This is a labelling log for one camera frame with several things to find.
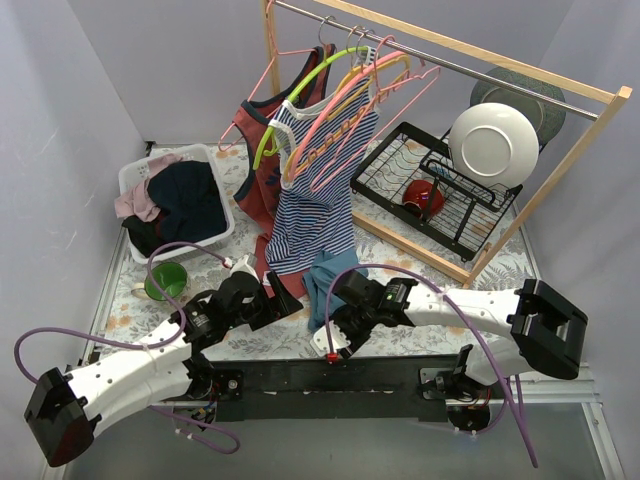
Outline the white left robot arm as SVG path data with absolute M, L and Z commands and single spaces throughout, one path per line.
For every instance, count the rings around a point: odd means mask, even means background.
M 155 403 L 239 400 L 243 373 L 216 369 L 203 352 L 231 329 L 256 331 L 302 310 L 276 274 L 268 279 L 270 291 L 253 274 L 237 271 L 128 348 L 69 373 L 42 374 L 24 418 L 48 465 L 70 463 L 111 425 Z

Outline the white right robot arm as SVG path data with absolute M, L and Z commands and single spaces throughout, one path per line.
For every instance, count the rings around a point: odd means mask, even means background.
M 574 380 L 580 372 L 588 318 L 547 283 L 527 279 L 517 289 L 452 289 L 436 293 L 410 278 L 387 284 L 353 271 L 337 283 L 343 301 L 311 340 L 321 356 L 348 359 L 378 325 L 445 326 L 495 335 L 486 347 L 465 345 L 453 367 L 422 372 L 426 398 L 475 399 L 499 377 L 539 372 Z

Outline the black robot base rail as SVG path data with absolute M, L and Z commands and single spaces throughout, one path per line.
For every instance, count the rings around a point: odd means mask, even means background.
M 202 402 L 208 420 L 404 418 L 448 422 L 471 432 L 495 420 L 497 387 L 463 404 L 435 388 L 449 373 L 452 355 L 352 358 L 337 365 L 322 359 L 226 361 L 191 360 L 190 380 L 170 400 Z

